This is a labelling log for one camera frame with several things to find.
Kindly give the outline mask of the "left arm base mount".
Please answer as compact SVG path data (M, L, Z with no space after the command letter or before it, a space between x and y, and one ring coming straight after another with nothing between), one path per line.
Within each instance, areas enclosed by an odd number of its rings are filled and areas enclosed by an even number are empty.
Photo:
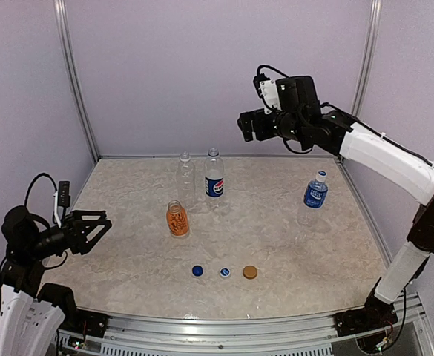
M86 337L104 337L109 316L101 312L78 308L71 288L54 283L45 283L37 298L38 301L46 301L52 303L52 306L58 306L64 312L65 319L60 325L61 329Z

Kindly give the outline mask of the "blue label water bottle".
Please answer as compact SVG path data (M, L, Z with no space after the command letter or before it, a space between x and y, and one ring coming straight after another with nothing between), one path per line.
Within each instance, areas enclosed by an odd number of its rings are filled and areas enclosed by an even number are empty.
M329 187L326 184L327 172L317 171L315 178L309 181L303 195L303 204L297 213L297 221L303 227L317 226L321 209L328 194Z

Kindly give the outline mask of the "Pepsi bottle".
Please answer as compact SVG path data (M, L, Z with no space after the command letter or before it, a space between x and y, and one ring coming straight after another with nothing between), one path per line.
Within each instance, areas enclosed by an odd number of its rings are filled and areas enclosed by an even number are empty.
M208 150L204 162L204 177L207 206L215 209L220 204L224 192L224 164L216 148Z

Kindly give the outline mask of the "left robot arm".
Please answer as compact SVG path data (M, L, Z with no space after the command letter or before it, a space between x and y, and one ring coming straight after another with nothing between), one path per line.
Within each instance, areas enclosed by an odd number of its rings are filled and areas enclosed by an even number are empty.
M73 290L42 283L43 261L53 255L85 255L111 229L105 211L72 211L49 225L19 205L1 227L7 241L0 264L0 355L45 355L61 329L86 338L104 337L109 317L76 306Z

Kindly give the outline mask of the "clear plastic bottle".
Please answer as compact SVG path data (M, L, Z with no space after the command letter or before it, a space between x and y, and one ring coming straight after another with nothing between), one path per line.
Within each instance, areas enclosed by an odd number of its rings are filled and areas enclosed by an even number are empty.
M188 210L192 209L196 202L196 168L189 152L180 154L177 166L176 180L180 203Z

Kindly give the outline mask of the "right aluminium post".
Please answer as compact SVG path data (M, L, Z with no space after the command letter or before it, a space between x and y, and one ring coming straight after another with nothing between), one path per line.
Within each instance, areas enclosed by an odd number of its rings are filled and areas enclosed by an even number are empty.
M382 0L372 0L369 14L368 28L361 68L358 74L358 81L355 87L355 96L352 101L351 114L359 117L364 103L372 63L375 56L378 31L381 20Z

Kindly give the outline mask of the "orange juice bottle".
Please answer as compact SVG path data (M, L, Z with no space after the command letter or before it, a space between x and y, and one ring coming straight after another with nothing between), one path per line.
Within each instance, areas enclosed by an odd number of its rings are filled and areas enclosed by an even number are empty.
M168 204L166 221L173 237L184 238L189 233L189 223L186 210L178 200Z

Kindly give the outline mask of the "aluminium front rail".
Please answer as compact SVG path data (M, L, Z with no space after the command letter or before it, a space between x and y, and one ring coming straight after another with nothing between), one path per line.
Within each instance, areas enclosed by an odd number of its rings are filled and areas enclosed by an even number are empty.
M84 313L78 329L58 307L33 303L8 355L434 355L433 333L417 295L395 302L398 322L341 335L335 313L246 320L190 320Z

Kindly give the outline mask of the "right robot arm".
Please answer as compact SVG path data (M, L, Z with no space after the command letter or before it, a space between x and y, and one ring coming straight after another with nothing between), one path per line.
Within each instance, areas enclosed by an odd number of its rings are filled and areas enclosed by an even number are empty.
M280 137L300 143L301 153L319 147L333 156L352 160L404 189L419 208L407 241L385 275L376 283L373 300L358 316L365 329L387 318L388 304L422 270L434 254L434 161L399 145L359 118L335 106L323 113L310 76L273 80L257 74L253 84L263 108L240 114L237 124L245 141Z

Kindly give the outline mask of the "blue Pepsi bottle cap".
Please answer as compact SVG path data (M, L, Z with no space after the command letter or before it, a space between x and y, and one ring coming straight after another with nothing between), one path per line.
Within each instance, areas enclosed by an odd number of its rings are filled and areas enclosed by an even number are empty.
M203 275L203 267L200 265L195 265L192 267L191 273L194 277L201 277Z

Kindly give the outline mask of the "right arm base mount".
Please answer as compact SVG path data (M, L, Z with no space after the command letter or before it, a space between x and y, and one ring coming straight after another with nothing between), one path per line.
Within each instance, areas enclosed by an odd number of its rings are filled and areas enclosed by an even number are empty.
M371 292L363 307L338 312L334 315L338 337L360 334L398 322L393 303L387 304Z

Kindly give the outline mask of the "left aluminium post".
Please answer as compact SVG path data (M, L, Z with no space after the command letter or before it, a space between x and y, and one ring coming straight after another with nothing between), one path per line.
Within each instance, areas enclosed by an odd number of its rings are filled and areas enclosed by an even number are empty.
M91 159L94 163L98 163L101 158L99 148L96 143L96 138L91 127L91 122L88 117L88 112L85 107L85 101L82 95L82 88L79 82L78 71L73 55L73 45L70 36L70 30L68 26L68 17L66 10L66 3L64 0L54 0L53 7L56 17L57 29L59 34L59 41L61 43L62 54L65 61L65 69L68 75L68 81L73 98L73 102L76 106L76 111L79 118L79 123L82 127L85 142L91 155Z

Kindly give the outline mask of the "aluminium post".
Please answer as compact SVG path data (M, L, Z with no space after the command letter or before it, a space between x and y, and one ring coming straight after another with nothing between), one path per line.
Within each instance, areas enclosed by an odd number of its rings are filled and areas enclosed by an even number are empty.
M91 159L94 163L98 163L101 158L99 148L96 143L96 138L91 127L91 122L88 117L88 112L85 107L85 101L82 95L82 88L79 82L78 71L73 55L73 45L70 36L70 30L68 26L68 17L66 10L66 3L64 0L54 0L53 7L56 17L57 29L59 34L59 41L61 43L62 54L65 61L65 69L68 75L68 81L73 98L73 102L76 106L76 111L79 118L79 123L82 127L85 142L91 155Z
M372 63L375 56L378 31L381 20L382 0L372 0L369 14L368 28L361 68L358 74L358 81L355 87L355 96L352 101L351 114L359 117L364 103Z

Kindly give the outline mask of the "gold bottle cap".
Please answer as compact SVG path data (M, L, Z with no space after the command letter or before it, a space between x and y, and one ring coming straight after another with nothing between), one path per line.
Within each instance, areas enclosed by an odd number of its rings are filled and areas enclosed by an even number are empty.
M257 268L255 266L247 265L243 268L243 276L246 279L253 280L257 277Z

